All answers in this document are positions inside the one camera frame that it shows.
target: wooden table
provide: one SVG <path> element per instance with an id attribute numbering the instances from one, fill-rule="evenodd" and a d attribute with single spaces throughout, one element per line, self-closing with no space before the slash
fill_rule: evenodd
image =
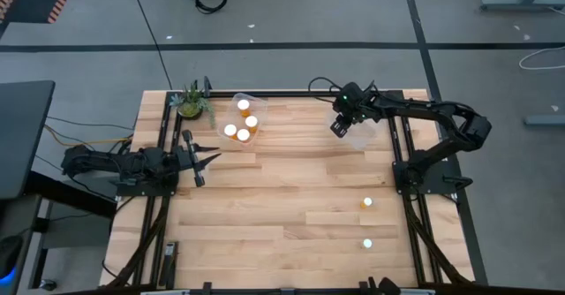
<path id="1" fill-rule="evenodd" d="M 423 89 L 403 92 L 407 98 L 427 98 Z M 144 93 L 132 150 L 156 146 L 165 95 Z M 331 104 L 305 97 L 267 101 L 268 120 L 248 149 L 220 138 L 206 114 L 183 122 L 182 130 L 190 129 L 196 142 L 219 147 L 222 155 L 204 172 L 204 187 L 195 188 L 192 171 L 183 171 L 171 200 L 165 242 L 179 241 L 175 287 L 201 289 L 204 282 L 212 282 L 215 289 L 354 288 L 369 276 L 416 286 L 403 204 L 391 170 L 387 123 L 380 123 L 384 126 L 377 128 L 377 137 L 358 151 L 329 130 Z M 213 99 L 218 119 L 229 102 Z M 175 115 L 169 119 L 166 149 Z M 434 122 L 410 122 L 416 148 L 438 142 Z M 374 204 L 362 209 L 365 197 Z M 426 199 L 438 246 L 472 279 L 455 204 L 441 196 Z M 114 220 L 106 254 L 113 272 L 138 246 L 145 206 L 146 198 L 138 197 Z M 363 247 L 365 238 L 373 247 Z M 426 278 L 432 281 L 421 241 L 420 247 Z M 144 282 L 152 255 L 150 250 Z M 111 279 L 102 272 L 101 284 Z"/>

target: light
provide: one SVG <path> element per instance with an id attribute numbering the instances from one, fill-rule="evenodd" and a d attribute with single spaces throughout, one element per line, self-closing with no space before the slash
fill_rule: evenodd
<path id="1" fill-rule="evenodd" d="M 13 268 L 10 274 L 0 278 L 0 285 L 7 285 L 11 283 L 11 280 L 13 280 L 15 276 L 16 276 L 16 268 Z"/>

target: gray floor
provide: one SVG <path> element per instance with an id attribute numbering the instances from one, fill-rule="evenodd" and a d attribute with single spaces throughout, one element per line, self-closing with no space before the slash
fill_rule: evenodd
<path id="1" fill-rule="evenodd" d="M 551 11 L 482 13 L 480 0 L 416 1 L 428 42 L 565 42 L 565 16 Z M 197 13 L 191 0 L 141 2 L 160 44 L 416 41 L 406 0 L 229 0 L 209 16 Z M 69 0 L 56 24 L 10 24 L 0 40 L 0 46 L 89 44 L 152 44 L 136 1 Z M 565 131 L 522 124 L 525 115 L 565 110 L 565 70 L 520 70 L 518 60 L 531 52 L 435 50 L 431 56 L 443 98 L 466 102 L 493 123 L 483 149 L 459 155 L 463 174 L 475 180 L 468 193 L 489 282 L 565 290 L 565 158 L 560 155 Z M 162 56 L 175 88 L 204 75 L 215 88 L 297 88 L 319 75 L 340 83 L 375 79 L 382 88 L 427 87 L 417 50 L 166 51 Z M 531 63 L 565 64 L 565 51 Z M 156 52 L 0 53 L 0 73 L 0 82 L 54 80 L 49 114 L 90 123 L 131 126 L 142 91 L 168 88 Z M 48 124 L 82 140 L 127 135 L 113 128 Z M 59 164 L 63 152 L 49 134 L 42 135 L 39 156 Z M 34 170 L 64 179 L 39 160 Z M 84 180 L 111 193 L 102 176 Z M 53 216 L 78 212 L 56 206 Z M 55 292 L 97 285 L 107 229 L 108 222 L 95 217 L 53 226 L 54 245 L 87 232 L 97 237 L 89 246 L 49 254 L 44 277 L 59 282 Z M 28 291 L 24 282 L 20 294 L 45 292 Z"/>

